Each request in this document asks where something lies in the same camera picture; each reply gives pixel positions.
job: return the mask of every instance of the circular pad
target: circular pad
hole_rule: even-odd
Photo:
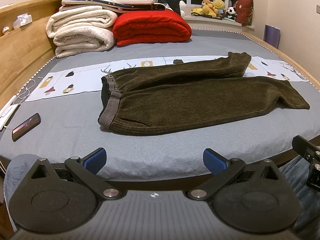
[[[45,212],[57,211],[68,204],[69,197],[66,193],[58,190],[39,192],[32,198],[32,205]]]
[[[15,223],[28,231],[43,234],[79,227],[92,217],[97,206],[96,198],[88,188],[61,179],[31,179],[15,193],[9,203]]]
[[[241,203],[251,211],[267,212],[277,207],[278,200],[270,193],[251,191],[242,195]]]

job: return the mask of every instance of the elastic waistband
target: elastic waistband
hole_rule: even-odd
[[[107,106],[104,109],[103,113],[100,115],[98,119],[98,123],[103,127],[109,129],[110,124],[113,122],[113,119],[116,117],[116,113],[120,104],[120,91],[118,90],[116,80],[112,75],[105,76],[110,91],[110,98],[108,100]]]

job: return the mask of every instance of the red folded comforter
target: red folded comforter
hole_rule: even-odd
[[[112,32],[119,46],[186,41],[192,33],[184,19],[169,9],[124,13],[116,20]]]

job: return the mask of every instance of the logo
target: logo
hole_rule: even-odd
[[[156,198],[156,197],[159,197],[160,195],[154,192],[154,193],[151,193],[149,196],[151,196],[152,198]]]

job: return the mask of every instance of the gray bed sheet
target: gray bed sheet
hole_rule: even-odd
[[[229,51],[279,59],[241,34],[196,30],[184,43],[134,44],[67,57],[55,62],[51,72],[121,59],[227,55]],[[0,140],[0,155],[12,159],[20,154],[35,154],[59,163],[104,147],[108,161],[98,175],[107,180],[152,181],[208,174],[202,160],[206,148],[228,159],[238,157],[251,163],[289,150],[292,138],[298,134],[306,139],[320,134],[320,92],[307,82],[291,84],[310,104],[310,110],[277,105],[265,116],[147,137],[101,129],[97,122],[102,110],[100,92],[25,102]],[[35,113],[40,114],[41,124],[13,142],[12,129]]]

